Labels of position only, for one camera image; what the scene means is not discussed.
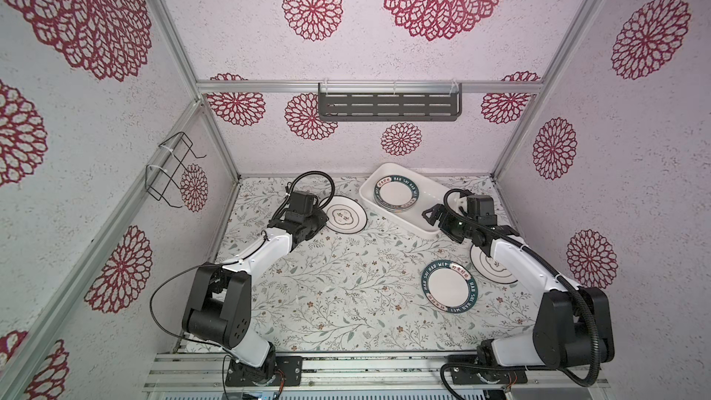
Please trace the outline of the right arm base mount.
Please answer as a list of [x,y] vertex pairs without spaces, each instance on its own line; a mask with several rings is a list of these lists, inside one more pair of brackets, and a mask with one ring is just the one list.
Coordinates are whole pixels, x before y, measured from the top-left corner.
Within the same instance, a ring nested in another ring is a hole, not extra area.
[[450,365],[445,372],[454,385],[490,384],[515,385],[529,381],[526,372],[521,370],[495,370],[493,363],[481,362],[474,354],[450,355]]

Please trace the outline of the white plastic bin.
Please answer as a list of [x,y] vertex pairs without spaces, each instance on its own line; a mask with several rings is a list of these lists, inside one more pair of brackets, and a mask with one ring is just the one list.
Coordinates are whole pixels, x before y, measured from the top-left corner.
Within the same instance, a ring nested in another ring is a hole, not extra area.
[[442,204],[444,185],[394,163],[385,163],[361,185],[361,202],[379,216],[423,239],[434,239],[440,229],[422,213]]

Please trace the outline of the clover plate far right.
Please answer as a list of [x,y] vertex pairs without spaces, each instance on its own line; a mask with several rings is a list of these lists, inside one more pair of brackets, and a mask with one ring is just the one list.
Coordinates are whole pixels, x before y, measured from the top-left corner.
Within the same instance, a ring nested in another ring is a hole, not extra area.
[[491,283],[510,285],[518,279],[499,262],[488,257],[477,246],[470,248],[470,260],[474,269]]

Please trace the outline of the aluminium front rail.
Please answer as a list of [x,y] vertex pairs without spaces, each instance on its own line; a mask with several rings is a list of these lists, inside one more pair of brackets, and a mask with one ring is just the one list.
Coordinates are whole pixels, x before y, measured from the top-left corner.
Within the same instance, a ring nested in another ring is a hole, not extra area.
[[[299,377],[297,386],[287,386],[284,399],[297,398],[434,398],[449,394],[440,378],[446,352],[299,352],[302,362],[287,371]],[[253,396],[275,394],[279,387],[224,387],[227,363],[215,353],[158,354],[139,389],[142,399],[195,398],[236,399],[242,393]],[[530,371],[525,381],[484,383],[476,379],[457,385],[461,396],[501,392],[507,399],[612,399],[615,394],[607,378],[591,388],[581,388],[557,371]]]

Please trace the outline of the grey slotted wall shelf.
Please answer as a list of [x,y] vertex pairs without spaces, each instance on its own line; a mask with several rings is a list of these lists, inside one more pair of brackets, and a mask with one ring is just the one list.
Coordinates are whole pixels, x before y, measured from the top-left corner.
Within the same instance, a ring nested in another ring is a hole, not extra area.
[[329,122],[450,122],[462,114],[462,93],[332,92],[318,84],[318,116]]

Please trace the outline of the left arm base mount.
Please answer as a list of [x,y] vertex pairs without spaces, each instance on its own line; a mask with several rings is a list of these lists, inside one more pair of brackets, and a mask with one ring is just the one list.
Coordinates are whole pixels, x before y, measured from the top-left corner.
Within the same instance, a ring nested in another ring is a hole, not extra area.
[[299,386],[303,363],[304,359],[300,356],[269,356],[259,368],[232,361],[225,384],[227,387]]

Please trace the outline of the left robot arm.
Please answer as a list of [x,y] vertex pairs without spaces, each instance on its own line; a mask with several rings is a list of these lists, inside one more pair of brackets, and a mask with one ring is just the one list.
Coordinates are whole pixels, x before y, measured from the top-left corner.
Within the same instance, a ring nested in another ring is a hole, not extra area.
[[216,344],[251,368],[268,363],[273,346],[252,321],[252,289],[261,276],[328,221],[318,196],[294,191],[285,207],[243,252],[220,264],[198,267],[183,314],[183,331]]

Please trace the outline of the green rim lettered plate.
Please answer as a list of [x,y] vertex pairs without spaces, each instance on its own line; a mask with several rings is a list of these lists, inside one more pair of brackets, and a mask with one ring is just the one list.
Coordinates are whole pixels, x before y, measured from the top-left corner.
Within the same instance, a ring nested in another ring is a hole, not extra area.
[[376,204],[394,213],[411,209],[419,198],[418,185],[402,175],[385,176],[377,181],[374,187]]
[[428,264],[420,276],[425,298],[437,309],[461,314],[473,309],[479,288],[473,275],[461,264],[439,259]]

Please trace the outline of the green clover plate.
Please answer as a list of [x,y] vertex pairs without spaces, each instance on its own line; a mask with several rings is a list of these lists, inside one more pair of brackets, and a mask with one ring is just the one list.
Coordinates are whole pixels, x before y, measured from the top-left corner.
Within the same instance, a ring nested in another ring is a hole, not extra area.
[[360,233],[368,225],[364,207],[347,196],[335,196],[324,211],[328,217],[326,226],[335,233]]

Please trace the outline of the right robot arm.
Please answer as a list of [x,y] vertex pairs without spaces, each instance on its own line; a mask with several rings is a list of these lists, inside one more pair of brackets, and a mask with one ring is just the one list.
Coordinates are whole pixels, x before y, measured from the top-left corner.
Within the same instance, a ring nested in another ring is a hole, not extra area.
[[607,295],[564,276],[533,251],[512,227],[500,224],[490,196],[463,189],[456,192],[463,207],[452,207],[451,193],[426,209],[422,217],[448,238],[469,240],[486,257],[500,263],[537,302],[531,331],[486,340],[478,349],[481,364],[489,368],[546,368],[567,372],[586,366],[592,383],[602,364],[614,359],[615,344]]

